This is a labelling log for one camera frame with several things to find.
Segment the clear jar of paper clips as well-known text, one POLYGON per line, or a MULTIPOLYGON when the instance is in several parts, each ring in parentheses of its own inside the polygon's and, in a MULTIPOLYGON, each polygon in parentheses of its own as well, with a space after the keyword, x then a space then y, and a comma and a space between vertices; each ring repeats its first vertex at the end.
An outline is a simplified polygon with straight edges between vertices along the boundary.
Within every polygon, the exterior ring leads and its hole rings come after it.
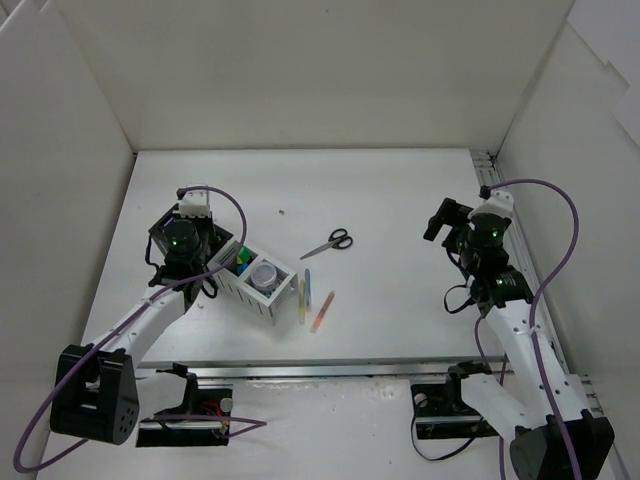
POLYGON ((270 296, 279 286, 278 270, 270 262, 262 261, 249 275, 251 286, 264 296, 270 296))

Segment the blue pen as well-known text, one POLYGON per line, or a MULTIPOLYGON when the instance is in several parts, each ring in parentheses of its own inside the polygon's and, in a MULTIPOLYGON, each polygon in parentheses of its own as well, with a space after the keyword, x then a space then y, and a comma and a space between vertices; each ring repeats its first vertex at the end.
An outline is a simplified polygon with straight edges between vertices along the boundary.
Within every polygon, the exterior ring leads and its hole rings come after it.
POLYGON ((304 305, 307 311, 311 310, 311 273, 308 268, 304 271, 304 305))

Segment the orange brown pen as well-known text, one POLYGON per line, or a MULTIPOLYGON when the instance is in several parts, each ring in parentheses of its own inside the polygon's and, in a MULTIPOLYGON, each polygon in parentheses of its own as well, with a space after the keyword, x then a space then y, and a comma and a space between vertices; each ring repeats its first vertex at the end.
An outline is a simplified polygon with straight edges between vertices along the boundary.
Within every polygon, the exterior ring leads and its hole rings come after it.
POLYGON ((323 319, 326 316, 326 314, 327 314, 327 312, 328 312, 328 310, 329 310, 334 298, 335 298, 335 292, 334 291, 330 291, 329 294, 327 295, 325 301, 323 302, 321 308, 319 309, 313 324, 311 325, 310 331, 312 333, 316 333, 319 330, 319 328, 320 328, 320 326, 321 326, 321 324, 323 322, 323 319))

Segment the green highlighter marker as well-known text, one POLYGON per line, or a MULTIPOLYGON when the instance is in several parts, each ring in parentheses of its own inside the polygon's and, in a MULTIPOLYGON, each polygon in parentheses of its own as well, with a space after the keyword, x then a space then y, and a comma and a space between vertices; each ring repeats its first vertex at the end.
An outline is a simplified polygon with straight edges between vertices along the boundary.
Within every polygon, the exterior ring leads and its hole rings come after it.
POLYGON ((242 257, 248 260, 251 258, 251 253, 247 248, 242 247, 238 252, 238 257, 242 257))

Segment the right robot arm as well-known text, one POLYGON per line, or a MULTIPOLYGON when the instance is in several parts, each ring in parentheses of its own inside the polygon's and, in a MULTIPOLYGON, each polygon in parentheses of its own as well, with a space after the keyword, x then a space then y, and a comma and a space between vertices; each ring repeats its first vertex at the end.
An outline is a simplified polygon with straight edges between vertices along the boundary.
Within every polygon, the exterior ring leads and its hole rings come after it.
POLYGON ((539 324, 535 295, 510 262, 504 235, 511 225, 513 197, 484 186, 482 204, 470 207, 446 198, 423 235, 442 242, 465 279, 468 305, 500 341, 522 397, 513 397, 490 367, 463 362, 448 371, 445 405, 475 410, 504 440, 520 479, 596 479, 614 443, 605 417, 594 416, 571 382, 539 324))

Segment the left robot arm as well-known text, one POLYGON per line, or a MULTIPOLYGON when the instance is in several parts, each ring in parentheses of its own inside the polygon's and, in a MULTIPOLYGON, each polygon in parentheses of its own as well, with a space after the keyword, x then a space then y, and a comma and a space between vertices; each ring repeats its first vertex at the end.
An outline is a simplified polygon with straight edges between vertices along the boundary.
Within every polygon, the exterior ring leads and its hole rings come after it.
POLYGON ((180 190, 153 235, 164 260, 142 298, 108 332, 60 355, 49 417, 53 432, 120 445, 141 420, 164 413, 185 420, 198 411, 197 380, 186 367, 173 365, 142 380, 136 369, 202 289, 217 239, 210 193, 204 186, 180 190))

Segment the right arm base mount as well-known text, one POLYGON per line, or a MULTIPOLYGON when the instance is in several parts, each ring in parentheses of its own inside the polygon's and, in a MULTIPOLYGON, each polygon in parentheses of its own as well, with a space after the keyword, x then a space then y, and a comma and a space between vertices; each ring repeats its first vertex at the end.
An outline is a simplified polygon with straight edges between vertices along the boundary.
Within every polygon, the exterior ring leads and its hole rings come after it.
POLYGON ((425 461, 440 463, 465 452, 477 439, 496 436, 488 422, 470 407, 456 405, 451 388, 444 383, 416 384, 411 387, 413 413, 410 422, 414 451, 425 461), (454 450, 429 456, 419 441, 463 439, 454 450))

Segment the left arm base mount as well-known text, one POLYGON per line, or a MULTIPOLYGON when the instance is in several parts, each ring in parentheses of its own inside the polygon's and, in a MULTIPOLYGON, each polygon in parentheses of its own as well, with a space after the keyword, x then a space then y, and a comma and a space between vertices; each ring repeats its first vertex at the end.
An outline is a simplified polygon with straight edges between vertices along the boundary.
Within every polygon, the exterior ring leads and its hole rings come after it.
POLYGON ((230 386, 200 386, 197 375, 185 365, 173 363, 170 373, 187 380, 186 393, 178 406, 158 412, 159 416, 185 416, 181 420, 144 420, 139 424, 136 447, 222 447, 229 444, 231 426, 228 420, 194 420, 195 416, 229 417, 233 408, 230 386))

